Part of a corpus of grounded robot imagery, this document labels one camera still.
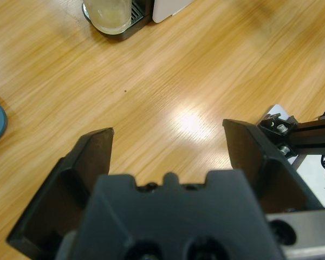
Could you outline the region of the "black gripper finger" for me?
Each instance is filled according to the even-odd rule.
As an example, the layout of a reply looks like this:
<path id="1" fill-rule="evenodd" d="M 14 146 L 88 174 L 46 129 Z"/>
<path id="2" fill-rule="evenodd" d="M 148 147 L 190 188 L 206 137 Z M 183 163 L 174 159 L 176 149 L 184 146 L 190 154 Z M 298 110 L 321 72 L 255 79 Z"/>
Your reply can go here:
<path id="1" fill-rule="evenodd" d="M 225 119 L 223 127 L 231 165 L 244 172 L 266 213 L 324 208 L 293 166 L 256 125 Z"/>
<path id="2" fill-rule="evenodd" d="M 76 230 L 98 176 L 109 173 L 114 129 L 79 138 L 59 159 L 9 233 L 6 242 L 30 259 L 53 259 Z"/>

